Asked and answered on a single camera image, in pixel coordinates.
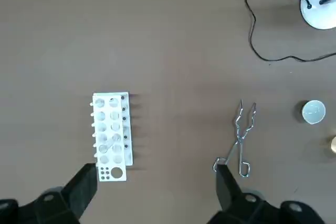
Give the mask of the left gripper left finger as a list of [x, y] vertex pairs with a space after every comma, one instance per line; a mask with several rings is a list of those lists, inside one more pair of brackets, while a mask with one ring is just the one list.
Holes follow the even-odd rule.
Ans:
[[87, 163], [66, 185], [45, 190], [24, 206], [1, 199], [1, 223], [79, 223], [97, 189], [96, 165]]

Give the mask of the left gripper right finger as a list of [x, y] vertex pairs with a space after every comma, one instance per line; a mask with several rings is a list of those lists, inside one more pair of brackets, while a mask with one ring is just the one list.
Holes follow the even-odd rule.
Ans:
[[210, 223], [323, 223], [320, 215], [299, 201], [274, 207], [253, 193], [245, 193], [226, 165], [218, 165], [216, 193], [221, 205]]

